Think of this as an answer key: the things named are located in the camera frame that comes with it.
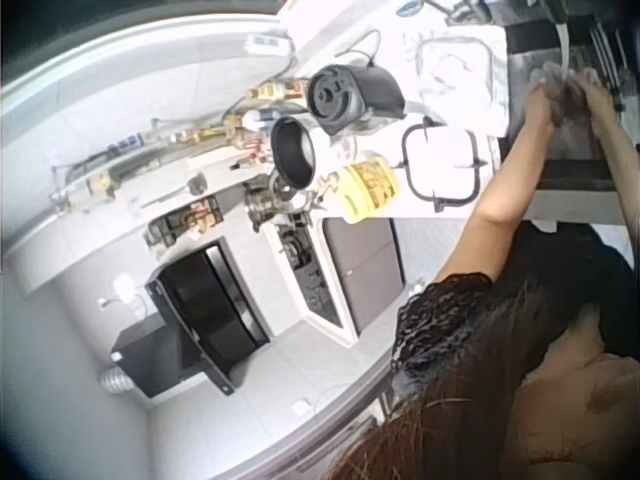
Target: yellow bucket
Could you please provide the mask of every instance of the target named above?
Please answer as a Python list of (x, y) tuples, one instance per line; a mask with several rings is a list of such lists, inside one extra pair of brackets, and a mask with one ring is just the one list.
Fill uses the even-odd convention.
[(384, 158), (375, 154), (367, 161), (341, 168), (329, 178), (347, 223), (374, 216), (400, 193), (395, 173)]

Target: water stream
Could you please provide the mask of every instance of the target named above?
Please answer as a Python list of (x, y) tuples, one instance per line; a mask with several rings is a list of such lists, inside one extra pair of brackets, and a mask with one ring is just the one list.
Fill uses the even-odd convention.
[(556, 25), (558, 37), (560, 37), (560, 49), (562, 50), (562, 79), (569, 75), (569, 29), (567, 24)]

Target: woman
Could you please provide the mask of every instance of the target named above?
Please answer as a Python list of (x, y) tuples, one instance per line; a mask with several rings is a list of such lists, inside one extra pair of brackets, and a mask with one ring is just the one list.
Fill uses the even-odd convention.
[[(638, 258), (638, 154), (585, 76), (591, 124)], [(554, 133), (544, 85), (434, 283), (398, 313), (393, 419), (342, 479), (640, 478), (640, 335), (629, 266), (588, 226), (522, 218)]]

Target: hand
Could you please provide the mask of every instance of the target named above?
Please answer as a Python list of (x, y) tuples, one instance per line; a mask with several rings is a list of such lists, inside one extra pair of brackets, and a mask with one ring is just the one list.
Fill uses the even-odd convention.
[(596, 137), (601, 138), (602, 134), (611, 125), (616, 125), (618, 117), (613, 107), (613, 100), (609, 91), (600, 85), (597, 77), (589, 76), (585, 73), (573, 74), (571, 79), (580, 85), (587, 99), (587, 105), (591, 111), (591, 127)]
[(525, 104), (525, 123), (545, 133), (553, 133), (555, 126), (552, 120), (551, 100), (544, 86), (538, 85), (529, 93)]

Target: hair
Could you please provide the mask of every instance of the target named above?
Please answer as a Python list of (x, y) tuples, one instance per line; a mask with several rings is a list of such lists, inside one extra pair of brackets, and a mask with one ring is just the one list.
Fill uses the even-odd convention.
[(348, 451), (326, 480), (528, 477), (509, 429), (516, 390), (567, 324), (548, 320), (541, 295), (524, 289), (491, 309), (455, 370)]

